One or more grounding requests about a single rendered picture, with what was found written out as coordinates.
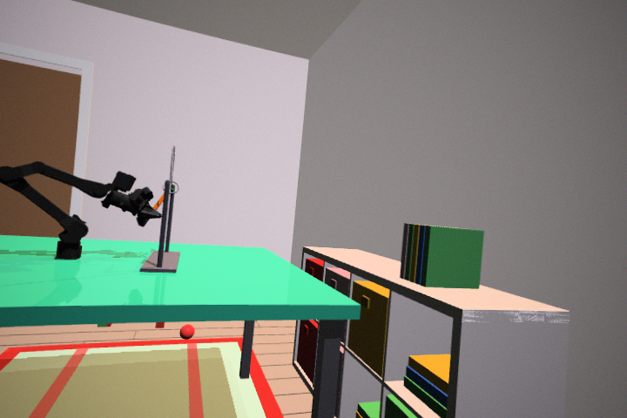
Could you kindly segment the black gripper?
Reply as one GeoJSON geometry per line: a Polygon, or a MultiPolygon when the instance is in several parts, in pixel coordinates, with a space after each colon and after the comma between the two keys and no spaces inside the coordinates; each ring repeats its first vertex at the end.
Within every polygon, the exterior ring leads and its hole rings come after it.
{"type": "Polygon", "coordinates": [[[149,219],[161,218],[162,215],[150,206],[148,199],[141,199],[141,195],[145,196],[145,191],[136,189],[132,194],[124,195],[118,206],[123,212],[131,212],[133,216],[137,214],[138,225],[145,226],[149,219]]]}

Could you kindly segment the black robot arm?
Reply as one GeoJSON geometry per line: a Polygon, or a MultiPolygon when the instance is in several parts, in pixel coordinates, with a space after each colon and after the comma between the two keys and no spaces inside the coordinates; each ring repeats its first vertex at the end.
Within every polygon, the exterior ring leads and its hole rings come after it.
{"type": "Polygon", "coordinates": [[[108,183],[107,185],[89,179],[81,179],[67,172],[50,167],[42,161],[16,167],[0,167],[0,183],[22,193],[25,198],[32,201],[40,209],[43,209],[56,219],[65,230],[58,235],[60,240],[57,242],[57,257],[55,260],[79,259],[82,253],[80,240],[88,234],[89,227],[85,224],[87,222],[82,221],[76,214],[70,216],[63,210],[60,210],[44,197],[42,193],[38,192],[34,187],[31,187],[25,178],[23,178],[37,173],[75,186],[79,191],[96,199],[104,198],[107,195],[105,200],[100,201],[105,208],[109,208],[110,205],[119,207],[119,201],[126,195],[122,192],[129,192],[136,180],[131,174],[117,171],[112,183],[108,183]],[[118,192],[118,190],[121,192],[118,192]],[[108,192],[110,193],[107,194],[108,192]]]}

